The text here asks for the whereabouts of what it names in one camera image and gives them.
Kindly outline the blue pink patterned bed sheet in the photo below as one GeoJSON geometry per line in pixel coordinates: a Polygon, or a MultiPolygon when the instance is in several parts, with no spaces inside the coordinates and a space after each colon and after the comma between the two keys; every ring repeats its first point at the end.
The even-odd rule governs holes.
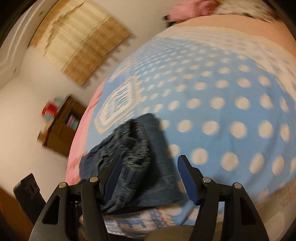
{"type": "Polygon", "coordinates": [[[183,24],[156,35],[99,85],[70,150],[83,155],[121,123],[160,120],[166,153],[223,184],[241,183],[270,240],[295,219],[295,40],[283,24],[250,31],[183,24]]]}

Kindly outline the stack of colourful books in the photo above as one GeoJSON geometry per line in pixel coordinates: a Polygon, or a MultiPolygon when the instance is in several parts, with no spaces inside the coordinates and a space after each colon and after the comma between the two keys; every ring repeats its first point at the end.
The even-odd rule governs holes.
{"type": "Polygon", "coordinates": [[[66,125],[73,130],[76,130],[79,125],[79,120],[74,115],[69,115],[66,119],[66,125]]]}

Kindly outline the beige gold window curtain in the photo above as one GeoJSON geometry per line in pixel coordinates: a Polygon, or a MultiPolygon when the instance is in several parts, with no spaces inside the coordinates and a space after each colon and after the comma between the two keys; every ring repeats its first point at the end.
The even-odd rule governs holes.
{"type": "Polygon", "coordinates": [[[79,86],[130,31],[94,1],[57,1],[30,46],[79,86]]]}

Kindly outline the dark brown wooden desk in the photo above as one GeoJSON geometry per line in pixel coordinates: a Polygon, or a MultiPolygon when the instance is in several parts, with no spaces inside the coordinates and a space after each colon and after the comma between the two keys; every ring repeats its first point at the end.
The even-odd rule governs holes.
{"type": "Polygon", "coordinates": [[[47,127],[38,135],[38,141],[42,146],[56,152],[64,157],[68,157],[74,140],[76,130],[66,125],[66,119],[69,115],[78,118],[79,123],[86,107],[73,96],[66,96],[58,108],[55,118],[50,118],[47,127]]]}

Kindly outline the dark blue denim jeans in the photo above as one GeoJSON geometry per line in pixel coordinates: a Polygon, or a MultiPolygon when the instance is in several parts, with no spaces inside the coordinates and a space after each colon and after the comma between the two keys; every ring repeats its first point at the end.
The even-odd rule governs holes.
{"type": "Polygon", "coordinates": [[[122,157],[123,167],[112,198],[101,207],[104,214],[136,212],[182,200],[177,170],[154,115],[147,113],[118,126],[82,157],[80,178],[98,175],[116,155],[122,157]]]}

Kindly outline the dark clothes behind blanket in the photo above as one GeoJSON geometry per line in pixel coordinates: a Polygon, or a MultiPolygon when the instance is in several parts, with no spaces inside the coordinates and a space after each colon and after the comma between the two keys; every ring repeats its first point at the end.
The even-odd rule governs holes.
{"type": "Polygon", "coordinates": [[[175,24],[181,23],[181,21],[172,21],[170,15],[163,16],[163,20],[166,23],[166,28],[169,28],[175,24]]]}

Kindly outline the white heart patterned pillow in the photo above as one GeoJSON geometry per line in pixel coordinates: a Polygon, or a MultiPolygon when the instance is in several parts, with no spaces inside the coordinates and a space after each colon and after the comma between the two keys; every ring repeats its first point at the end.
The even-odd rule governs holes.
{"type": "Polygon", "coordinates": [[[278,19],[276,12],[261,0],[229,0],[222,1],[214,15],[239,15],[254,19],[273,22],[278,19]]]}

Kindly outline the pink folded blanket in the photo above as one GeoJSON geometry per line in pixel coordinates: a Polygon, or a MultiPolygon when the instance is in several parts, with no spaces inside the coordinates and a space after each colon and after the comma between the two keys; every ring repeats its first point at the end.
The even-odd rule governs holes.
{"type": "Polygon", "coordinates": [[[199,16],[211,15],[221,1],[216,0],[198,0],[182,1],[172,7],[169,15],[172,21],[186,21],[199,16]]]}

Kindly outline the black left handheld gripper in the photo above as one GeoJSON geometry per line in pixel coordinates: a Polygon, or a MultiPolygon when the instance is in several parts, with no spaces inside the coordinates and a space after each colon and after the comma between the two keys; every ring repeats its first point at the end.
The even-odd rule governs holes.
{"type": "Polygon", "coordinates": [[[46,201],[40,193],[40,188],[37,185],[34,175],[30,173],[27,177],[23,178],[15,185],[13,192],[22,210],[32,224],[35,224],[46,201]]]}

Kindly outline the red gift bag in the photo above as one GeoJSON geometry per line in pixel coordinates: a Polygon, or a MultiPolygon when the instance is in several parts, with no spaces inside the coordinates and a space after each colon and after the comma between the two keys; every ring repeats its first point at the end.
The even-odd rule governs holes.
{"type": "Polygon", "coordinates": [[[46,119],[55,118],[57,113],[58,113],[58,108],[52,102],[48,102],[42,110],[42,116],[46,119]]]}

